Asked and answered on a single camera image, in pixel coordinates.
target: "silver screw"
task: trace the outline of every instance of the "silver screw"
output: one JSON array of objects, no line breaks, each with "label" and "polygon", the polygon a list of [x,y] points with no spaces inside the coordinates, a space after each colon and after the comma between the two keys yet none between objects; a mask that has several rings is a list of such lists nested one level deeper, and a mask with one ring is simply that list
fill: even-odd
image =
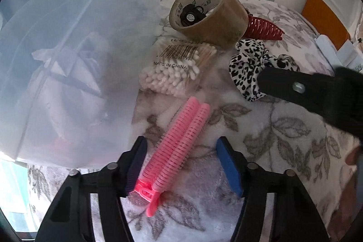
[{"label": "silver screw", "polygon": [[257,169],[257,168],[258,168],[258,164],[257,164],[257,163],[254,163],[254,162],[250,162],[249,164],[247,164],[247,167],[248,167],[249,169],[253,169],[253,170],[255,170],[255,169]]},{"label": "silver screw", "polygon": [[289,177],[294,177],[296,176],[296,173],[292,170],[292,169],[288,169],[286,171],[286,174],[289,176]]},{"label": "silver screw", "polygon": [[118,167],[118,164],[116,162],[111,162],[111,163],[107,164],[107,169],[109,169],[111,171],[116,169],[117,167]]},{"label": "silver screw", "polygon": [[294,82],[293,83],[293,90],[298,93],[304,93],[305,92],[305,85],[303,85],[300,82]]},{"label": "silver screw", "polygon": [[70,171],[69,171],[69,176],[71,176],[71,177],[74,177],[74,176],[76,176],[77,174],[79,174],[79,170],[78,169],[71,169]]}]

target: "tape roll core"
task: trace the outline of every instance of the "tape roll core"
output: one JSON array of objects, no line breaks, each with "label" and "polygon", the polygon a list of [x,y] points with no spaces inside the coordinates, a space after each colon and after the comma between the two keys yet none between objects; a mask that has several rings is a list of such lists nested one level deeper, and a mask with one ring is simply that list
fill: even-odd
[{"label": "tape roll core", "polygon": [[[200,22],[184,27],[180,21],[183,8],[201,6],[207,15]],[[212,43],[224,49],[241,39],[248,27],[248,14],[238,0],[176,0],[169,14],[173,29],[198,42]]]}]

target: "plastic container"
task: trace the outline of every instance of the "plastic container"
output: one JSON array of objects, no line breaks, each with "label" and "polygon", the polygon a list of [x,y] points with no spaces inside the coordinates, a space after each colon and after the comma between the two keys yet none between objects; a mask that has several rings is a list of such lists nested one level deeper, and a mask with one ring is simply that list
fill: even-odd
[{"label": "plastic container", "polygon": [[70,168],[129,149],[160,0],[2,0],[0,151]]}]

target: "translucent plastic bag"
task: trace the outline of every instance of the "translucent plastic bag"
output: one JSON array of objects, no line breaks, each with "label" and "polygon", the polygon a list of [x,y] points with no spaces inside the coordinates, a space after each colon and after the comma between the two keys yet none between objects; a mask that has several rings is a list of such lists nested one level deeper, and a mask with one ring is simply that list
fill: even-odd
[{"label": "translucent plastic bag", "polygon": [[128,150],[139,61],[159,6],[29,0],[17,8],[0,31],[0,151],[77,168],[103,167]]},{"label": "translucent plastic bag", "polygon": [[194,94],[202,74],[208,70],[217,49],[208,43],[174,37],[160,37],[154,44],[156,56],[144,68],[139,81],[142,89],[187,98]]}]

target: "scrunchie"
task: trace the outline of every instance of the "scrunchie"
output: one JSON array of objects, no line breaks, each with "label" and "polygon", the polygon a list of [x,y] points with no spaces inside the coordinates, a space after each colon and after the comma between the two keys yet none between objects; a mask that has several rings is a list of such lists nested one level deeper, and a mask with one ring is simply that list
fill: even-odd
[{"label": "scrunchie", "polygon": [[248,101],[256,101],[266,94],[258,89],[257,76],[266,67],[275,67],[300,72],[295,60],[288,55],[271,55],[261,41],[241,39],[236,43],[239,51],[229,63],[229,74],[242,96]]}]

